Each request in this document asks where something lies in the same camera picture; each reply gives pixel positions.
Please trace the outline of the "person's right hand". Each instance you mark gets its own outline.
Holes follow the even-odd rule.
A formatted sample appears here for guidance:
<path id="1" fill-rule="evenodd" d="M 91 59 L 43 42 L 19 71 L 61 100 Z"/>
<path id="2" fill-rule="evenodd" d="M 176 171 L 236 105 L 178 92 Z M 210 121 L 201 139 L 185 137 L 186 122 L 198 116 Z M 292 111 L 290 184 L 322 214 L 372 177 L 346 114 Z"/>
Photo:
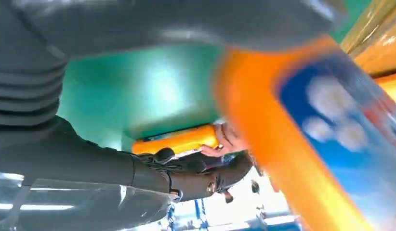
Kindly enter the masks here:
<path id="1" fill-rule="evenodd" d="M 215 125 L 215 137 L 221 147 L 201 146 L 201 153 L 209 157 L 221 157 L 226 154 L 248 150 L 250 147 L 238 132 L 228 123 Z"/>

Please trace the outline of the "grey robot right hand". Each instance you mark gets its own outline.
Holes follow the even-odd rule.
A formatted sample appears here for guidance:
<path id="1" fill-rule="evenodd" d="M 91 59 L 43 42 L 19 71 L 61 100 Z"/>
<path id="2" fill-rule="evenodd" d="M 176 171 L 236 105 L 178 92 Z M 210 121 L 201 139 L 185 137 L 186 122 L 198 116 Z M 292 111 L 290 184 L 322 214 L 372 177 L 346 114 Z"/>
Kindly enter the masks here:
<path id="1" fill-rule="evenodd" d="M 165 43 L 276 51 L 328 32 L 340 0 L 0 0 L 0 231 L 119 231 L 243 178 L 247 155 L 203 171 L 172 151 L 81 138 L 57 115 L 69 61 Z"/>

